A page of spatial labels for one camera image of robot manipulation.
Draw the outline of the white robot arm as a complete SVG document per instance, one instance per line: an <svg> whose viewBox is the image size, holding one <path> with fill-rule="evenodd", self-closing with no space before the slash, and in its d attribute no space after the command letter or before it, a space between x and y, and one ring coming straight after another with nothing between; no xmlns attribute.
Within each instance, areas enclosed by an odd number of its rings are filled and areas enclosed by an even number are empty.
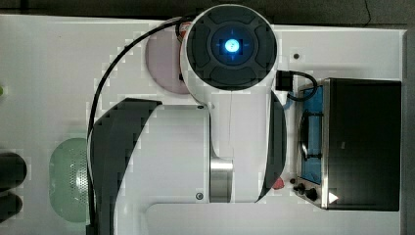
<svg viewBox="0 0 415 235"><path fill-rule="evenodd" d="M88 124L86 235L149 235L154 205L255 203L281 175L277 39L241 5L196 15L180 45L192 105L126 98Z"/></svg>

